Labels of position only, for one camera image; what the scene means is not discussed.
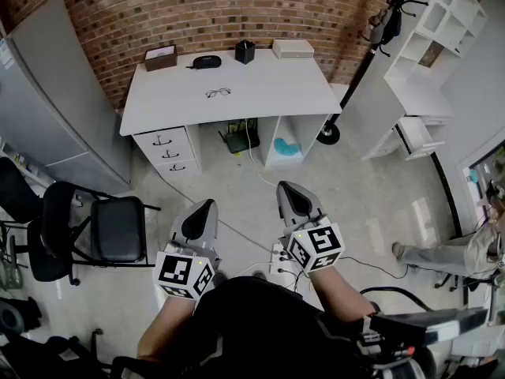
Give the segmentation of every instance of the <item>wall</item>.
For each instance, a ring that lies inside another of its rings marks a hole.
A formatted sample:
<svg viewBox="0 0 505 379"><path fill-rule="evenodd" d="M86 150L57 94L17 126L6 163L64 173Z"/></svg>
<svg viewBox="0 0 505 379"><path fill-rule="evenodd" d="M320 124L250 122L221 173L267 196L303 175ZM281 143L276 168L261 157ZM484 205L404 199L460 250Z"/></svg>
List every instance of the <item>wall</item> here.
<svg viewBox="0 0 505 379"><path fill-rule="evenodd" d="M436 135L437 140L446 142L436 153L466 231L471 231L475 223L457 166L505 128L505 0L482 0L481 4L488 23L442 87L456 116Z"/></svg>
<svg viewBox="0 0 505 379"><path fill-rule="evenodd" d="M14 25L46 0L6 0ZM231 49L246 38L307 39L329 81L349 83L365 52L357 31L384 0L65 0L103 89L124 106L144 52L176 43L181 53Z"/></svg>

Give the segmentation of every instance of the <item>brick wall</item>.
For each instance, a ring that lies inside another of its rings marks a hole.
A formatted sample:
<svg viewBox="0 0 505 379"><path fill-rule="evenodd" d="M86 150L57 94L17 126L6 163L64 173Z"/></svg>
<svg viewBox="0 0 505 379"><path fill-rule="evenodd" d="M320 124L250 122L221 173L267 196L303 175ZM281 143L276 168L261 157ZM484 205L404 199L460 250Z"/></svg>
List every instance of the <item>brick wall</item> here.
<svg viewBox="0 0 505 379"><path fill-rule="evenodd" d="M19 24L46 0L6 0ZM77 35L116 109L144 52L169 43L180 54L259 48L275 38L307 39L329 81L348 83L367 45L357 38L384 0L65 0Z"/></svg>

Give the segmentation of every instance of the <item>eyeglasses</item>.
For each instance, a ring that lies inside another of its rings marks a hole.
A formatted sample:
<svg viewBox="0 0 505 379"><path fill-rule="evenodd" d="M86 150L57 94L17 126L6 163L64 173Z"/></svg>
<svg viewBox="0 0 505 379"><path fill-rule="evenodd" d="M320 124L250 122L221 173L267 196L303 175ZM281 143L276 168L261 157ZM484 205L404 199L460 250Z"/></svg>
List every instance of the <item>eyeglasses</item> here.
<svg viewBox="0 0 505 379"><path fill-rule="evenodd" d="M207 98L212 98L215 97L217 93L220 93L222 96L227 96L228 94L231 94L231 90L229 88L220 88L219 90L211 90L205 93Z"/></svg>

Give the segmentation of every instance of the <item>person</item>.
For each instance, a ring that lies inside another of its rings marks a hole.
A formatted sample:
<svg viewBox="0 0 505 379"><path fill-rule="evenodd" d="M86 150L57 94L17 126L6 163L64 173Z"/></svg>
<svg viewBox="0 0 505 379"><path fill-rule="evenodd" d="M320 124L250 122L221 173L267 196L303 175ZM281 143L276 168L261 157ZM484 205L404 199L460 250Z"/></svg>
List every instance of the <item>person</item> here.
<svg viewBox="0 0 505 379"><path fill-rule="evenodd" d="M471 235L454 238L431 249L395 242L393 254L402 264L479 280L488 278L498 268L496 262L501 261L500 242L505 237L505 207L501 202L495 202L493 209L494 218Z"/></svg>
<svg viewBox="0 0 505 379"><path fill-rule="evenodd" d="M333 267L309 277L324 312L257 276L225 280L196 309L195 301L170 296L142 335L137 358L157 362L166 378L359 378L353 347L338 334L354 325L361 332L362 318L375 309Z"/></svg>

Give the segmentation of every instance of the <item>refrigerator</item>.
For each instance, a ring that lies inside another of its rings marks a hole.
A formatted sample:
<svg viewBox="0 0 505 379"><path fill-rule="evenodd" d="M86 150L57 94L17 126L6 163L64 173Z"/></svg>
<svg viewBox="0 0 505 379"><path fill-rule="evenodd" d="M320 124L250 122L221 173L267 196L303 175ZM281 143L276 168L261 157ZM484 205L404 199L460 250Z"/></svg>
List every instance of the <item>refrigerator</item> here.
<svg viewBox="0 0 505 379"><path fill-rule="evenodd" d="M52 178L129 190L132 141L119 126L64 0L49 0L0 41L0 137Z"/></svg>

